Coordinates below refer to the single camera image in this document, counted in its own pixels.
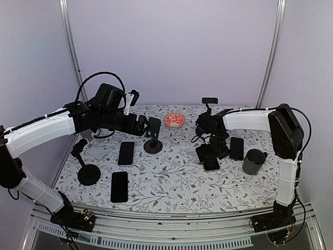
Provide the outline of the black phone silver edge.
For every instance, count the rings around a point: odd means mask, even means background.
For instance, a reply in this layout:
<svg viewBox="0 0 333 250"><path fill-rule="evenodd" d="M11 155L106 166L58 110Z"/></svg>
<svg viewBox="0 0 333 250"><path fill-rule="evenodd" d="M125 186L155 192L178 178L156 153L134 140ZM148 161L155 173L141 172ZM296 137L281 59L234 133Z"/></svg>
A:
<svg viewBox="0 0 333 250"><path fill-rule="evenodd" d="M205 162L203 163L203 168L205 171L216 171L220 169L218 160L216 156L207 156Z"/></svg>

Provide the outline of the small round base phone stand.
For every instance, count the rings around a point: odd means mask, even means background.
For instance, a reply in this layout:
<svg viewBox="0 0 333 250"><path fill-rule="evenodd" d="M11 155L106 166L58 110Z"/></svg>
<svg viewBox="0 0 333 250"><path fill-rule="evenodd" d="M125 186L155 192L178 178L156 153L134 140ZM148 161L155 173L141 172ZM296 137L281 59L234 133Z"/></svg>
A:
<svg viewBox="0 0 333 250"><path fill-rule="evenodd" d="M161 141L158 140L161 128L161 120L158 118L150 117L149 122L151 126L157 128L157 138L149 138L149 140L144 143L144 151L149 154L156 154L159 153L163 148Z"/></svg>

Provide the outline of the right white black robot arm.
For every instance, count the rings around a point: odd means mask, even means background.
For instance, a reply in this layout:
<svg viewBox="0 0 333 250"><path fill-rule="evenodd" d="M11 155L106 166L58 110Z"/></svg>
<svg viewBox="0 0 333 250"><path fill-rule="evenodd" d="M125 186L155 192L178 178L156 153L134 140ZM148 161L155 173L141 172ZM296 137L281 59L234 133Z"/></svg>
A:
<svg viewBox="0 0 333 250"><path fill-rule="evenodd" d="M218 170L218 160L235 150L226 143L229 130L249 129L270 133L279 164L278 192L273 212L251 218L255 232L284 227L296 221L293 207L299 200L296 189L306 144L303 143L304 131L294 111L289 105L280 104L267 109L225 109L212 115L211 108L208 108L196 121L196 136L209 135L209 142L196 148L199 162L206 171Z"/></svg>

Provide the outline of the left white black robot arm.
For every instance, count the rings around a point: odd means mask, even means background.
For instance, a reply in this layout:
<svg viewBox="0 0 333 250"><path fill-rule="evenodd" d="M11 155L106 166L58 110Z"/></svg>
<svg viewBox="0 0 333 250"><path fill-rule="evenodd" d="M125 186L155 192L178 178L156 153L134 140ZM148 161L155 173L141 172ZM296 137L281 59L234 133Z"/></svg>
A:
<svg viewBox="0 0 333 250"><path fill-rule="evenodd" d="M53 139L98 129L120 131L141 136L151 123L143 115L130 113L139 94L110 84L100 85L87 102L65 104L54 113L5 129L1 127L1 187L14 189L44 205L52 213L51 222L65 228L91 232L95 225L93 212L74 211L70 201L60 191L23 169L20 155Z"/></svg>

